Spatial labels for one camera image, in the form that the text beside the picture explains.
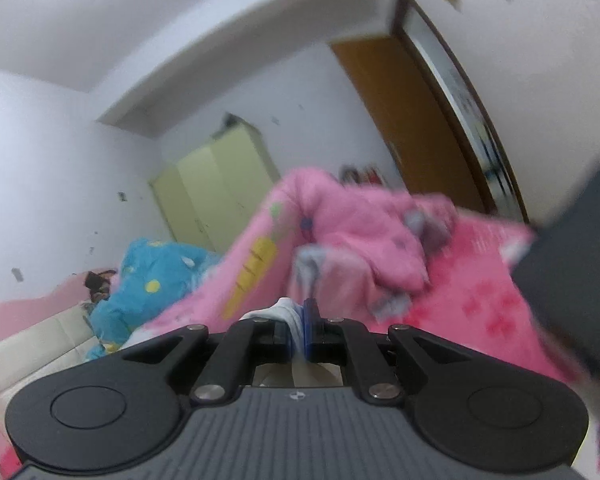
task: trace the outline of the blue blanket with yellow dots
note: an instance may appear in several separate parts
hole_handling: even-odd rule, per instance
[[[87,352],[87,360],[118,350],[133,330],[197,289],[220,258],[187,244],[133,241],[120,265],[118,290],[89,316],[100,344]]]

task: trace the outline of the circular black cover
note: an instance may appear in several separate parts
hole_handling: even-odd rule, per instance
[[[498,362],[436,367],[414,400],[416,426],[441,452],[494,472],[572,460],[589,418],[567,386]]]
[[[93,473],[144,459],[170,437],[180,407],[160,374],[142,363],[98,361],[40,379],[13,397],[5,423],[21,458]]]

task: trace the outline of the brown door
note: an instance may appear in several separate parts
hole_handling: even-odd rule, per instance
[[[398,40],[366,38],[331,48],[384,137],[407,189],[440,192],[457,206],[484,212],[453,131]]]

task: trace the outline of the headboard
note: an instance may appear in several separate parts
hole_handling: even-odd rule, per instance
[[[74,274],[42,298],[0,303],[0,478],[20,467],[4,428],[11,397],[37,378],[80,364],[96,343],[80,306],[89,299],[85,275]]]

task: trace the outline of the yellow cabinet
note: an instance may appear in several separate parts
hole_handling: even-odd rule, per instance
[[[164,170],[152,187],[177,241],[224,253],[279,177],[260,133],[239,123]]]

